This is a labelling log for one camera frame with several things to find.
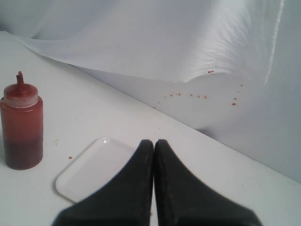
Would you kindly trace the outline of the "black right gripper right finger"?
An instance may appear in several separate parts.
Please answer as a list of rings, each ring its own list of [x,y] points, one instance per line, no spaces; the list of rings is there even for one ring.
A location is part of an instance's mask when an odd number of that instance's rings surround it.
[[[256,214],[193,175],[166,140],[154,150],[154,186],[160,226],[260,226]]]

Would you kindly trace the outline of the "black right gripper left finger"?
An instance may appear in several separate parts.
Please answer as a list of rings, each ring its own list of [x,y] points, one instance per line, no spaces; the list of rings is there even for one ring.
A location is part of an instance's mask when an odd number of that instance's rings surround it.
[[[153,190],[153,143],[142,140],[104,187],[61,211],[55,226],[148,226]]]

